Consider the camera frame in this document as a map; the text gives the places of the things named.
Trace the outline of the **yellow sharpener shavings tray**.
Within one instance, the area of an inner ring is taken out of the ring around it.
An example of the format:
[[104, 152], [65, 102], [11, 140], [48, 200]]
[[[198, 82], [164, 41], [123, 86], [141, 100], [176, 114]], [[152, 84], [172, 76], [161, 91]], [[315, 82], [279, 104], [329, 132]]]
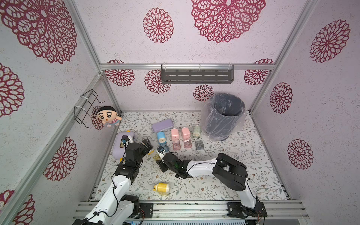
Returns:
[[161, 161], [161, 157], [158, 154], [155, 154], [155, 156], [153, 157], [155, 161]]

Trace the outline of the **blue pencil sharpener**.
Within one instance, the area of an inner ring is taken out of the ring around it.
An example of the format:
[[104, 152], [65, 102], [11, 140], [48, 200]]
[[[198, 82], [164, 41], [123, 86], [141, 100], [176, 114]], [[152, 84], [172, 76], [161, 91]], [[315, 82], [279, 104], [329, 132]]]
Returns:
[[159, 143], [165, 143], [167, 142], [166, 135], [163, 131], [160, 131], [157, 133], [157, 140]]

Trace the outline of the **pink sharpener shavings tray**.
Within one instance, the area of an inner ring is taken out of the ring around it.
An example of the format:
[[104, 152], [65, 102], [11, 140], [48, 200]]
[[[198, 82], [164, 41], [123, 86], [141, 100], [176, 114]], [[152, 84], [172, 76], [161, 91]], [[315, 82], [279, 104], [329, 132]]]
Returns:
[[184, 148], [185, 149], [191, 149], [192, 148], [192, 142], [190, 139], [184, 140]]

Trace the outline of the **pink pencil sharpener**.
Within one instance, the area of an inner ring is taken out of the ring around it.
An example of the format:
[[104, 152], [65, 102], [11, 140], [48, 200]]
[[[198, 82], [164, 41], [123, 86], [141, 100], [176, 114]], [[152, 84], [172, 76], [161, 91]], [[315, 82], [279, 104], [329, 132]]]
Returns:
[[183, 127], [181, 129], [183, 140], [191, 139], [191, 133], [188, 127]]
[[172, 139], [172, 141], [180, 140], [179, 130], [177, 128], [171, 129], [171, 139]]

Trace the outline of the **clear sharpener shavings tray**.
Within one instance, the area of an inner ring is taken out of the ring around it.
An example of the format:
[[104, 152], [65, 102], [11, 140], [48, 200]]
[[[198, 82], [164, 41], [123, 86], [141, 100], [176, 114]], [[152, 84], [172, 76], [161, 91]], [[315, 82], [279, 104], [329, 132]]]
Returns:
[[204, 149], [204, 144], [203, 144], [203, 141], [202, 140], [196, 140], [195, 141], [195, 147], [196, 147], [196, 150], [203, 150]]

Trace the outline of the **green pencil sharpener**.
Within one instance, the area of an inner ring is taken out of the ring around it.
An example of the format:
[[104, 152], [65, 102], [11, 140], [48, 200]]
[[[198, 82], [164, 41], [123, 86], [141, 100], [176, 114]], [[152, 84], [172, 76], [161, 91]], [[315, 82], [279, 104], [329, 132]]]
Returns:
[[201, 127], [199, 125], [196, 125], [196, 126], [193, 127], [192, 136], [195, 139], [200, 139], [201, 138]]

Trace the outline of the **blue sharpener shavings tray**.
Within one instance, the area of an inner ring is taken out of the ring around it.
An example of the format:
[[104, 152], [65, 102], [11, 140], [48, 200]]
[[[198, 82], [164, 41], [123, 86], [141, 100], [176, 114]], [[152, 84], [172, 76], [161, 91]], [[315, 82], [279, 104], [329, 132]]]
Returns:
[[168, 153], [170, 151], [167, 142], [160, 143], [160, 146], [164, 148], [165, 153]]

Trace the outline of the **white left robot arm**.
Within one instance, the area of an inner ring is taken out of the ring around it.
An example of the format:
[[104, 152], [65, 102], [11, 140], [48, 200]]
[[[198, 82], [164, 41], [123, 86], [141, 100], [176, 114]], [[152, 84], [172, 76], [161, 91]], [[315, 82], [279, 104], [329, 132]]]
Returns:
[[128, 218], [144, 218], [139, 197], [128, 195], [131, 185], [139, 174], [143, 157], [153, 149], [149, 139], [142, 143], [132, 142], [125, 147], [125, 158], [118, 165], [112, 183], [97, 205], [74, 225], [122, 225]]

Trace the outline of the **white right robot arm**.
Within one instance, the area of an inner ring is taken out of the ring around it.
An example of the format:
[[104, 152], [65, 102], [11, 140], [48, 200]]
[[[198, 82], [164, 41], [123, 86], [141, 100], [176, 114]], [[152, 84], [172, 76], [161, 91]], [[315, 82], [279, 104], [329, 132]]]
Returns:
[[170, 170], [179, 179], [188, 179], [201, 176], [212, 176], [240, 197], [242, 205], [248, 209], [255, 209], [259, 203], [258, 198], [248, 184], [247, 167], [228, 156], [220, 153], [214, 159], [205, 161], [180, 160], [174, 152], [161, 153], [156, 160], [161, 171]]

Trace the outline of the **purple pencil case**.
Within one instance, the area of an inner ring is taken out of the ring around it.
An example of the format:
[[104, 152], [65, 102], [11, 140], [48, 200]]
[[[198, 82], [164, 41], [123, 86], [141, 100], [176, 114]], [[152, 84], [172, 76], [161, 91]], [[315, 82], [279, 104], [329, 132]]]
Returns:
[[174, 123], [171, 119], [166, 119], [157, 123], [152, 124], [152, 130], [154, 132], [162, 132], [174, 127]]

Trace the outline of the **purple tissue box holder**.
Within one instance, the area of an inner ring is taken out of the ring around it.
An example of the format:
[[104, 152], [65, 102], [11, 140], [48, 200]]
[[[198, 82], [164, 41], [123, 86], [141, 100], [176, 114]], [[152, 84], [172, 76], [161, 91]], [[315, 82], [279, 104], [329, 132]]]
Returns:
[[113, 158], [116, 160], [122, 160], [123, 157], [125, 156], [125, 148], [120, 147], [121, 139], [123, 135], [129, 135], [133, 138], [134, 141], [136, 140], [135, 133], [132, 131], [118, 133], [115, 139], [114, 148], [112, 150]]

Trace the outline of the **Shin-chan plush doll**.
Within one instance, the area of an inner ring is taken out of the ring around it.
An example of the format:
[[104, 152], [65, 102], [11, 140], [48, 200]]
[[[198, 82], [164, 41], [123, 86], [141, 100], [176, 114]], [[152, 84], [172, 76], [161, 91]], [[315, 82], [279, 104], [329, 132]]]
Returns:
[[100, 119], [102, 124], [106, 125], [108, 128], [119, 126], [122, 121], [122, 117], [120, 117], [112, 106], [100, 107], [97, 111], [96, 118]]

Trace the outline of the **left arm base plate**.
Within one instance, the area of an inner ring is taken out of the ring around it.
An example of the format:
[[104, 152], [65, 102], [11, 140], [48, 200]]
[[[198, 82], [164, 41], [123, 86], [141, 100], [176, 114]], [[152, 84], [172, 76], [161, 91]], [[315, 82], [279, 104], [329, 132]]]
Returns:
[[148, 202], [136, 202], [133, 204], [133, 211], [129, 218], [133, 219], [143, 219], [143, 218], [152, 218], [154, 212], [154, 204]]

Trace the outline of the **grey wall shelf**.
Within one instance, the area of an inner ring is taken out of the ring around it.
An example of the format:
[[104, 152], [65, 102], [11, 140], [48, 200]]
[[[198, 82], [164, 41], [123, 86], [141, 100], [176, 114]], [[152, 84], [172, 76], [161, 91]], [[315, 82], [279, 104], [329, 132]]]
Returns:
[[168, 68], [161, 65], [163, 84], [231, 84], [234, 81], [234, 66], [225, 68]]

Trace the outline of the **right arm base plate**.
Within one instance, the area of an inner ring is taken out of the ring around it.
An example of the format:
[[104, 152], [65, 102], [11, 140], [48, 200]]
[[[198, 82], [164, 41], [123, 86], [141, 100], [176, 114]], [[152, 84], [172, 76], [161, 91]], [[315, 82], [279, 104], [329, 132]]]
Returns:
[[227, 216], [231, 218], [265, 218], [268, 216], [264, 203], [260, 201], [256, 201], [256, 205], [253, 209], [245, 207], [241, 202], [228, 202], [227, 209]]

